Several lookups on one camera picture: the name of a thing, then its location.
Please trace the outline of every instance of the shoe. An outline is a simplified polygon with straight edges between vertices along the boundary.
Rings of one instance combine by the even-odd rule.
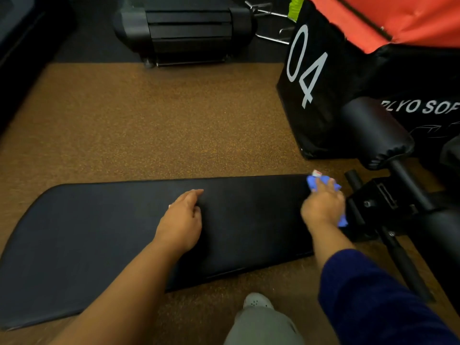
[[[273,305],[271,304],[270,300],[266,296],[260,293],[250,293],[248,294],[246,299],[244,299],[243,308],[245,309],[247,307],[255,307],[255,306],[268,307],[269,309],[272,309],[272,310],[275,309]]]

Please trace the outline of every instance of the person's right arm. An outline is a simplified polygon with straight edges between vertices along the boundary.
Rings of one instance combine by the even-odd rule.
[[[319,302],[343,345],[460,344],[416,295],[357,251],[337,228],[345,199],[317,182],[302,206],[321,273]]]

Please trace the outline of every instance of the sleeve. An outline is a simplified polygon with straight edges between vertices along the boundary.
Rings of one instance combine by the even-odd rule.
[[[415,294],[355,249],[329,258],[318,298],[342,345],[460,345]]]

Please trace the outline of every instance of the person's left hand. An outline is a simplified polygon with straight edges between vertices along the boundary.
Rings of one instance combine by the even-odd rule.
[[[203,192],[190,190],[179,196],[161,218],[153,241],[179,257],[192,249],[201,233],[201,210],[196,202]]]

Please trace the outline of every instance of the number 4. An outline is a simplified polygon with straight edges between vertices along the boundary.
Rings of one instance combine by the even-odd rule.
[[[324,52],[321,57],[316,59],[316,62],[314,62],[300,77],[299,83],[302,88],[302,91],[304,91],[304,99],[302,100],[302,107],[305,109],[305,105],[307,105],[307,101],[311,103],[313,100],[313,97],[311,96],[311,91],[313,90],[313,87],[316,84],[316,81],[318,80],[319,74],[321,74],[321,70],[324,66],[324,63],[326,62],[326,58],[328,57],[328,54]],[[307,87],[305,84],[305,78],[307,77],[308,74],[310,74],[315,68],[315,75],[313,76],[313,80],[311,80],[310,87]]]

